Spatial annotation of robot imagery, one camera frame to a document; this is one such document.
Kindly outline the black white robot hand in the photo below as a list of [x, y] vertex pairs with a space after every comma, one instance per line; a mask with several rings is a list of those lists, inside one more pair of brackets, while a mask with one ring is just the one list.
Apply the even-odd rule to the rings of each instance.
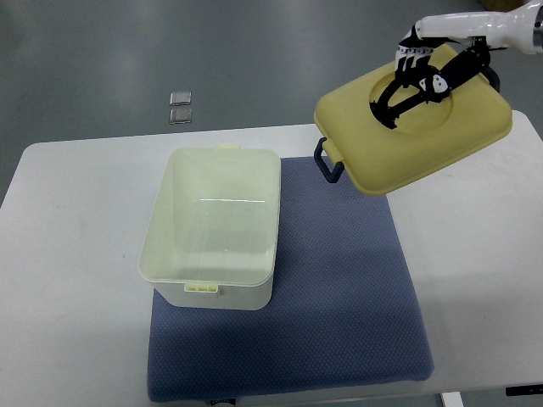
[[[443, 67], [430, 64], [434, 50], [447, 42], [466, 48]], [[399, 42], [395, 76], [378, 100], [370, 103], [374, 117], [394, 129], [402, 114], [421, 103], [441, 103], [476, 75], [495, 89], [500, 80], [490, 68], [490, 53], [516, 48], [542, 52], [542, 2], [532, 1], [509, 12], [475, 12], [427, 16]]]

